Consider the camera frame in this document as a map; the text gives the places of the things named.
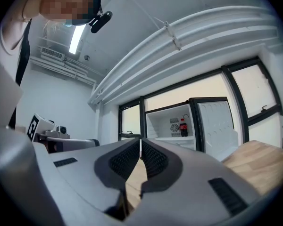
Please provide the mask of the light wooden table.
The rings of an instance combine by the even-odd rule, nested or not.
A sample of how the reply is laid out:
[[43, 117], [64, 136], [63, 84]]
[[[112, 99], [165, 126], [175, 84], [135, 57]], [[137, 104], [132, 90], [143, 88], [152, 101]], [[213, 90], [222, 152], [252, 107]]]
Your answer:
[[[264, 195], [283, 184], [283, 149], [256, 140], [239, 146], [222, 163]], [[141, 185], [147, 180], [146, 168], [138, 160], [126, 181], [129, 212], [141, 202]]]

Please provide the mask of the dark cola bottle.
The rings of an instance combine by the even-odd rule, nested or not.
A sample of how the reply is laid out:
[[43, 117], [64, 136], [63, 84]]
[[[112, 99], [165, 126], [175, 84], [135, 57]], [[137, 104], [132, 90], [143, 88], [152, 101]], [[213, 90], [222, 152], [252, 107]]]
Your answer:
[[181, 121], [180, 121], [180, 133], [182, 137], [188, 136], [187, 124], [184, 118], [181, 118]]

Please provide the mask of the thin white ceiling pipes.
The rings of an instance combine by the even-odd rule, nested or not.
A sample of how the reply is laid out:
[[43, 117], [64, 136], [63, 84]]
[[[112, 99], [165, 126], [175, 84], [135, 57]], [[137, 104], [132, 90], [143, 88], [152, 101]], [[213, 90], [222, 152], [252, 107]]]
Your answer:
[[47, 60], [43, 60], [41, 58], [37, 58], [34, 56], [30, 57], [30, 61], [35, 64], [38, 65], [42, 68], [51, 70], [53, 72], [56, 73], [60, 73], [62, 75], [68, 76], [70, 78], [76, 79], [78, 81], [81, 81], [83, 83], [89, 84], [89, 85], [96, 85], [97, 82], [91, 78], [89, 78], [87, 75], [84, 75], [80, 72], [78, 72], [77, 70], [74, 69], [69, 69], [63, 65], [58, 65], [56, 63], [47, 61]]

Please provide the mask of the white ceiling pipe bundle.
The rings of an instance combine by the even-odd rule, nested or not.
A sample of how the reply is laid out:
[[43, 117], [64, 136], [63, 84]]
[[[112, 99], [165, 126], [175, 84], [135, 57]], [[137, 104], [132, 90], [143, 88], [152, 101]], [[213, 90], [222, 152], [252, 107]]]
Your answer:
[[226, 6], [200, 11], [154, 32], [124, 56], [94, 89], [88, 100], [97, 103], [133, 80], [139, 71], [161, 58], [180, 53], [188, 45], [212, 35], [254, 26], [276, 26], [277, 15], [270, 9], [255, 6]]

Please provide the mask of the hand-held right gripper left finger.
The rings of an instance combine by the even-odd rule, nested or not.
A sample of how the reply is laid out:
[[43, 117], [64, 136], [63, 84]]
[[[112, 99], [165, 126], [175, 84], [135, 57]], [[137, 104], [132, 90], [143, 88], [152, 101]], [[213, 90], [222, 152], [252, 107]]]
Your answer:
[[66, 226], [131, 226], [125, 183], [139, 139], [50, 154], [59, 185], [51, 192]]

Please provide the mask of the white air vent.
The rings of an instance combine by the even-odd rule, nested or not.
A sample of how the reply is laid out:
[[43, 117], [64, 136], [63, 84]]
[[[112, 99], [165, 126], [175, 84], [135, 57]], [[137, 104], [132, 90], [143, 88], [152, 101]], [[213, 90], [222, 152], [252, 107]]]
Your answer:
[[46, 47], [41, 47], [41, 54], [52, 59], [56, 59], [58, 61], [63, 61], [65, 59], [64, 54]]

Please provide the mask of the frosted fixed window pane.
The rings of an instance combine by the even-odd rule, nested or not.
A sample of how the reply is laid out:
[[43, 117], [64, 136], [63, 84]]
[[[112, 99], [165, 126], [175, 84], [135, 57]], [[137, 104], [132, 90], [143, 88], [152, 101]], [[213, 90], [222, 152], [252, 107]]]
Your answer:
[[145, 99], [145, 111], [178, 104], [193, 97], [228, 97], [230, 91], [221, 73]]

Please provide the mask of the white pipe bracket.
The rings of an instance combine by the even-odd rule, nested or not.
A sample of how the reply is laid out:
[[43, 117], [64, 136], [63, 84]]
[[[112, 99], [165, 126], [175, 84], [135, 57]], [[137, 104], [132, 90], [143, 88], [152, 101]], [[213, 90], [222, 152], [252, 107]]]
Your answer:
[[175, 45], [176, 49], [178, 51], [181, 51], [182, 45], [181, 45], [180, 41], [178, 40], [177, 36], [175, 35], [175, 32], [174, 32], [172, 26], [168, 23], [168, 21], [162, 21], [162, 20], [158, 19], [157, 17], [154, 17], [154, 18], [163, 23], [164, 28], [167, 31], [169, 37], [172, 39], [172, 42]]

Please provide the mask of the black mini fridge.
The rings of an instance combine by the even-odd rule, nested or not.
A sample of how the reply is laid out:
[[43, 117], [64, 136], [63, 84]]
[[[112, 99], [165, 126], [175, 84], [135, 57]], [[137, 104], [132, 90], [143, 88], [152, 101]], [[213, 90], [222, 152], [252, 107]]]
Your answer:
[[[182, 137], [184, 118], [188, 136]], [[146, 112], [149, 139], [171, 143], [224, 160], [239, 146], [231, 109], [226, 97], [195, 97], [185, 102]]]

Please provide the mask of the black framed window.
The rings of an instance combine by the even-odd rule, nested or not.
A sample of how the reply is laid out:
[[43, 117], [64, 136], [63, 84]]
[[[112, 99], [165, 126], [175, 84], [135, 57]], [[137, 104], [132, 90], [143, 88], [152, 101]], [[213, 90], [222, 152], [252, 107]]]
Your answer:
[[222, 71], [238, 104], [242, 141], [283, 147], [283, 107], [275, 83], [258, 58], [225, 65]]
[[145, 100], [139, 97], [118, 107], [118, 140], [146, 136]]

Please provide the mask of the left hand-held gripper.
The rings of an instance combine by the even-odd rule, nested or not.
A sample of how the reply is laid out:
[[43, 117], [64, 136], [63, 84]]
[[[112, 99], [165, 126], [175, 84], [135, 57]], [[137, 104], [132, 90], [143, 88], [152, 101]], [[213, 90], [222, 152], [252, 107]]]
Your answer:
[[56, 146], [56, 152], [67, 152], [86, 148], [98, 147], [96, 139], [70, 139], [66, 127], [58, 126], [53, 121], [34, 114], [27, 130], [27, 136], [33, 142], [47, 139]]

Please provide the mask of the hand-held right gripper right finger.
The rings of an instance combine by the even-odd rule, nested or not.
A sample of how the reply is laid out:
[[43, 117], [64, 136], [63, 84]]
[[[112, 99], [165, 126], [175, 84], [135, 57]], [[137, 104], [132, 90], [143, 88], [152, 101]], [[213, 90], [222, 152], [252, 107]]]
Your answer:
[[143, 139], [147, 180], [126, 226], [212, 226], [240, 214], [257, 190], [210, 155]]

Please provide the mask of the ceiling light panel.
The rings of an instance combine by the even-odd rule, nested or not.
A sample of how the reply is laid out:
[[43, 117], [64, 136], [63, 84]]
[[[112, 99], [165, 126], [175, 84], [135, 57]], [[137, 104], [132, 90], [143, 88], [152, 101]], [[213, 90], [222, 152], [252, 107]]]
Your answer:
[[71, 39], [70, 47], [69, 47], [69, 52], [71, 54], [76, 53], [78, 44], [80, 42], [80, 39], [81, 39], [81, 36], [82, 36], [82, 33], [83, 33], [85, 27], [86, 27], [85, 24], [75, 27], [75, 30], [74, 30], [74, 33], [73, 33], [73, 36], [72, 36], [72, 39]]

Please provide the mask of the person's torso in beige top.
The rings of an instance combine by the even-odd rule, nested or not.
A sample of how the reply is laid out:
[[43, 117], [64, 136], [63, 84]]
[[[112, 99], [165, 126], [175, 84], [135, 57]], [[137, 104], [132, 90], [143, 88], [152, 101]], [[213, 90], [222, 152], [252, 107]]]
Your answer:
[[26, 44], [31, 19], [40, 13], [40, 0], [20, 0], [13, 4], [0, 23], [0, 127], [14, 128], [16, 108], [23, 94], [19, 75], [21, 51]]

